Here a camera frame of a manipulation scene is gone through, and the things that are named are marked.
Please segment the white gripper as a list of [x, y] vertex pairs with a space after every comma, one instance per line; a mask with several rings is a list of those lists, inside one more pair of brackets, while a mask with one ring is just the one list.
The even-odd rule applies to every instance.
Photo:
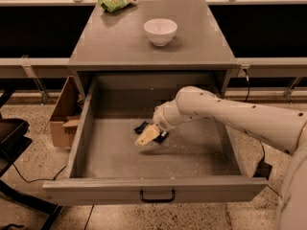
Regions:
[[140, 128], [135, 145], [145, 146], [160, 134], [160, 129], [169, 131], [179, 124], [180, 113], [176, 101], [166, 102], [155, 108], [153, 113], [154, 125], [146, 125]]

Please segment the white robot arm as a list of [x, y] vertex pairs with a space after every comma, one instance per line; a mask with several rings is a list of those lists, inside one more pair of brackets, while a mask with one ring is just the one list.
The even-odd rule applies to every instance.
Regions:
[[164, 131], [197, 119], [211, 118], [292, 156], [279, 194], [274, 230], [307, 230], [307, 113], [240, 103], [187, 86], [155, 108], [153, 122], [136, 140], [145, 146]]

